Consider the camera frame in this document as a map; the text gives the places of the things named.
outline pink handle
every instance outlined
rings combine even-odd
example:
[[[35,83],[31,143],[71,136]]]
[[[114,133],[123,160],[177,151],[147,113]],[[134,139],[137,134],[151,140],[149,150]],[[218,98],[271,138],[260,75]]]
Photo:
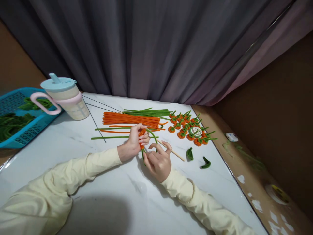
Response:
[[[56,110],[55,111],[49,111],[48,109],[46,109],[41,103],[39,103],[37,101],[37,98],[39,97],[46,97],[48,100],[50,100],[50,102],[56,107]],[[50,115],[57,115],[59,114],[62,109],[60,106],[58,106],[50,96],[48,96],[46,93],[43,93],[43,92],[36,92],[34,94],[32,94],[30,96],[30,99],[31,101],[36,104],[39,108],[41,108],[43,111],[45,111],[47,114],[50,114]]]

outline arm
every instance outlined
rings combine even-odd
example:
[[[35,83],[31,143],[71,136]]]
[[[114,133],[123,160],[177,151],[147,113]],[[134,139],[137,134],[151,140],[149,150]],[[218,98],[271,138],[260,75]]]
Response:
[[[145,164],[171,197],[177,197],[207,229],[214,231],[215,234],[254,234],[252,228],[239,216],[224,208],[212,195],[199,190],[192,180],[174,170],[169,158],[172,147],[164,141],[163,144],[168,147],[166,152],[160,145],[150,145],[149,148],[156,147],[159,154],[154,151],[148,153]]]
[[[60,163],[16,191],[0,208],[0,233],[56,234],[71,210],[69,195],[85,181],[135,156],[140,151],[138,142],[149,142],[147,132],[138,138],[143,128],[141,124],[134,126],[123,145]]]

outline blue plastic basket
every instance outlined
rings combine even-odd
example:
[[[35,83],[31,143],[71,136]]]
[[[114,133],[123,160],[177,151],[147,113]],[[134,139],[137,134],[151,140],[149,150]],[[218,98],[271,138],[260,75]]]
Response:
[[[0,143],[0,148],[19,149],[24,147],[58,116],[48,115],[41,109],[30,111],[18,109],[18,107],[25,104],[24,98],[30,97],[35,92],[45,93],[45,90],[26,87],[11,91],[0,97],[0,116],[8,113],[15,113],[17,116],[24,116],[26,113],[29,113],[35,116],[32,122],[6,141]],[[56,110],[56,107],[52,106],[49,110]]]

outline wooden stick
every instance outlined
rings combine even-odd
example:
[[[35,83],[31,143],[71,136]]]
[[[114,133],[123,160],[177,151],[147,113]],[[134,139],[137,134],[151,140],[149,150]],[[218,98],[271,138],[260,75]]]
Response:
[[[163,145],[165,148],[167,148],[166,145],[163,144],[160,140],[157,139],[157,141],[158,141],[161,145]],[[183,162],[185,161],[184,158],[182,158],[181,156],[179,156],[179,155],[178,155],[176,152],[174,152],[173,150],[172,150],[172,153],[174,153],[177,157],[179,157]]]

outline blue lid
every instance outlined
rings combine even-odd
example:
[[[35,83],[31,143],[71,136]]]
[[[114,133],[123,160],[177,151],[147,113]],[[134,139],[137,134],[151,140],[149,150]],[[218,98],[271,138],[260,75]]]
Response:
[[[40,86],[49,92],[62,92],[70,90],[75,86],[76,81],[71,78],[59,78],[54,73],[50,73],[51,79],[43,81]]]

